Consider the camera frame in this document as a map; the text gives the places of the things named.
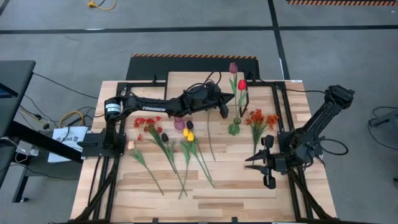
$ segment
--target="orange and black striped tape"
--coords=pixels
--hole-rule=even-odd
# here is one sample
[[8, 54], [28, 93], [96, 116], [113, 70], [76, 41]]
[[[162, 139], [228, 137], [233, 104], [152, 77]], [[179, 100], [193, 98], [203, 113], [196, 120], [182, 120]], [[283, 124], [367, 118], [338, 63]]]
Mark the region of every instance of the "orange and black striped tape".
[[241, 59], [257, 60], [257, 57], [255, 56], [235, 56], [235, 55], [133, 54], [131, 57], [241, 58]]
[[303, 1], [289, 0], [287, 4], [295, 5], [317, 5], [317, 6], [398, 6], [394, 0], [389, 1]]

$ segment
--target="black floor stripe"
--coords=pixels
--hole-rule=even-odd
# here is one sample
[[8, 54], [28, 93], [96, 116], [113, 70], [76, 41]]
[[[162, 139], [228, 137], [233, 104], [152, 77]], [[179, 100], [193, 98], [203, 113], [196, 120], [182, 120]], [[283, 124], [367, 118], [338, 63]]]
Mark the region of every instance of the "black floor stripe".
[[271, 14], [272, 26], [274, 28], [274, 35], [276, 41], [276, 47], [278, 49], [278, 55], [280, 63], [282, 65], [283, 78], [285, 80], [290, 80], [289, 69], [287, 68], [287, 61], [285, 56], [285, 50], [282, 43], [282, 37], [280, 36], [280, 30], [278, 25], [278, 19], [276, 17], [276, 11], [273, 0], [268, 0], [269, 12]]
[[217, 26], [217, 27], [159, 27], [116, 29], [50, 29], [50, 30], [0, 30], [0, 34], [117, 34], [137, 32], [207, 32], [207, 31], [262, 31], [271, 26]]
[[4, 0], [4, 2], [2, 3], [1, 7], [0, 7], [0, 16], [2, 14], [2, 12], [4, 12], [4, 10], [6, 9], [8, 3], [10, 0]]
[[398, 29], [398, 25], [363, 25], [363, 26], [281, 26], [279, 30], [380, 30]]

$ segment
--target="white paper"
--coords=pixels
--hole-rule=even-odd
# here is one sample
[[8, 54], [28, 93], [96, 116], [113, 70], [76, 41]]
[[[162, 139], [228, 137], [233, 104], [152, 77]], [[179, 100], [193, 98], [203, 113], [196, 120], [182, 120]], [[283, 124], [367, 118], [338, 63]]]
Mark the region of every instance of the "white paper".
[[[68, 134], [68, 128], [58, 128], [54, 129], [54, 132], [52, 134], [52, 139], [61, 142], [66, 137], [65, 140], [62, 142], [62, 144], [67, 145], [73, 148], [74, 150], [81, 152], [82, 148], [77, 144], [77, 142], [83, 141], [86, 132], [87, 132], [87, 127], [70, 127], [69, 134]], [[70, 160], [50, 152], [48, 162], [65, 162], [65, 161], [70, 161]]]

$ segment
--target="wooden table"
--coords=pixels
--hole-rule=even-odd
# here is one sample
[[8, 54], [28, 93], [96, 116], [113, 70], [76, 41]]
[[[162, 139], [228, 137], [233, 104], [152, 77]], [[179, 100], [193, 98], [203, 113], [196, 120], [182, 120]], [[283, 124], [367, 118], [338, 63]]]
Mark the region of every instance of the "wooden table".
[[[192, 83], [203, 82], [208, 72], [170, 72], [167, 89], [167, 98], [179, 96], [182, 90]], [[230, 73], [223, 73], [220, 87], [223, 92], [232, 92], [228, 79]], [[96, 115], [104, 114], [104, 100], [113, 97], [116, 93], [116, 81], [103, 82], [101, 93], [96, 108]], [[286, 81], [287, 88], [304, 90], [302, 82]], [[164, 87], [133, 88], [138, 96], [149, 98], [163, 98]], [[301, 127], [310, 117], [310, 109], [305, 93], [288, 91], [290, 108], [296, 128]], [[264, 114], [275, 114], [274, 100], [270, 87], [249, 87], [249, 110], [262, 109]], [[200, 165], [194, 157], [191, 158], [186, 190], [188, 197], [180, 200], [180, 184], [177, 176], [159, 147], [148, 140], [136, 141], [136, 146], [143, 152], [144, 159], [149, 169], [154, 173], [165, 195], [162, 196], [145, 168], [135, 161], [127, 152], [121, 158], [118, 172], [118, 181], [113, 203], [112, 222], [151, 222], [152, 218], [159, 218], [160, 222], [230, 222], [231, 217], [238, 217], [240, 222], [269, 222], [269, 221], [294, 221], [292, 201], [290, 198], [287, 175], [274, 172], [277, 180], [277, 188], [270, 190], [262, 183], [262, 174], [256, 170], [245, 169], [244, 160], [252, 156], [252, 137], [249, 126], [240, 125], [241, 132], [237, 136], [228, 134], [228, 126], [234, 119], [234, 100], [228, 103], [229, 116], [222, 119], [219, 110], [210, 111], [209, 130], [211, 145], [215, 153], [216, 161], [210, 153], [208, 139], [208, 112], [201, 111], [192, 116], [184, 117], [184, 120], [192, 120], [195, 125], [195, 137], [200, 143], [203, 156], [210, 170], [215, 188], [207, 181]], [[287, 124], [283, 105], [282, 119]], [[179, 173], [185, 174], [185, 158], [180, 144], [182, 133], [174, 129], [174, 118], [168, 118], [165, 113], [137, 111], [126, 120], [126, 134], [128, 140], [136, 140], [139, 133], [144, 134], [142, 128], [134, 128], [136, 117], [150, 118], [161, 116], [160, 125], [170, 139], [177, 141], [175, 147], [175, 163]], [[93, 131], [100, 132], [105, 127], [104, 118], [95, 118]], [[272, 152], [279, 152], [274, 130], [268, 129], [263, 136], [271, 134], [275, 136]], [[145, 133], [144, 138], [151, 139], [150, 134]], [[89, 158], [84, 161], [78, 184], [75, 203], [71, 218], [77, 217], [87, 205], [91, 180], [97, 158]], [[96, 192], [100, 179], [101, 165], [98, 167], [95, 188]], [[335, 208], [331, 197], [325, 169], [315, 160], [313, 166], [305, 171], [309, 191], [318, 203], [331, 216], [335, 216]], [[302, 216], [305, 217], [305, 209], [300, 191], [297, 189]], [[105, 193], [101, 204], [100, 218], [104, 217], [104, 204], [108, 194]]]

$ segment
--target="yellow cable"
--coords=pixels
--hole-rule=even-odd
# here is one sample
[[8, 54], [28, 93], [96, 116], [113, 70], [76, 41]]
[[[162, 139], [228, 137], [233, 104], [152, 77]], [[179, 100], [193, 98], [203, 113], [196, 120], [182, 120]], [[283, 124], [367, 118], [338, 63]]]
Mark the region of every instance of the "yellow cable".
[[105, 11], [109, 11], [109, 10], [112, 10], [116, 6], [116, 0], [113, 0], [113, 6], [110, 7], [110, 8], [103, 8], [103, 7], [97, 6], [97, 4], [95, 4], [95, 2], [92, 1], [92, 0], [90, 0], [87, 3], [87, 6], [88, 7], [95, 7], [95, 8], [101, 9], [101, 10], [105, 10]]
[[58, 127], [59, 127], [59, 128], [62, 128], [62, 127], [61, 127], [62, 121], [63, 121], [68, 115], [70, 115], [70, 114], [75, 114], [75, 113], [78, 114], [78, 115], [80, 115], [80, 118], [81, 118], [79, 126], [80, 126], [81, 124], [83, 124], [83, 119], [84, 119], [83, 114], [82, 114], [80, 111], [71, 111], [71, 112], [67, 112], [65, 115], [63, 115], [63, 117], [61, 118], [60, 122], [58, 123]]
[[44, 126], [45, 124], [41, 123], [39, 119], [37, 119], [35, 116], [31, 115], [29, 112], [27, 112], [26, 110], [21, 108], [21, 111], [24, 112], [26, 115], [30, 116], [31, 118], [33, 118], [36, 122], [38, 122], [39, 124], [41, 124], [42, 126]]

